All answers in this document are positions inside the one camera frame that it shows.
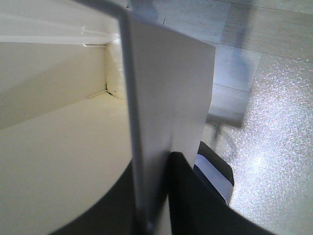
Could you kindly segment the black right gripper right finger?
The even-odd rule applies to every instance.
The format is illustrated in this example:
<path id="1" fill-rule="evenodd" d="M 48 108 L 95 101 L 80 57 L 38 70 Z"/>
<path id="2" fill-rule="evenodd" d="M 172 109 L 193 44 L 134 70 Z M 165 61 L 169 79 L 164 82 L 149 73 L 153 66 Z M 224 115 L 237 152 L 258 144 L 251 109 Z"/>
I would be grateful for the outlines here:
<path id="1" fill-rule="evenodd" d="M 229 207 L 234 190 L 230 165 L 204 142 L 190 166 L 184 155 L 169 157 L 169 207 L 174 235 L 269 235 Z"/>

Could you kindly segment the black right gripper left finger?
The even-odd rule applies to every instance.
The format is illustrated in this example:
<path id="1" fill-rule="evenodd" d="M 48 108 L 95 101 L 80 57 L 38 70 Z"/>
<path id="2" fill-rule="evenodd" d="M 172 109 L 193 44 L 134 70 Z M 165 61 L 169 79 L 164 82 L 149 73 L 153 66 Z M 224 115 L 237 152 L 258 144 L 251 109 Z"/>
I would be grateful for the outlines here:
<path id="1" fill-rule="evenodd" d="M 53 235 L 167 235 L 169 233 L 169 204 L 166 198 L 169 166 L 162 176 L 163 204 L 158 205 L 154 227 L 143 230 L 136 217 L 133 166 L 128 166 L 110 190 L 82 215 L 52 232 Z"/>

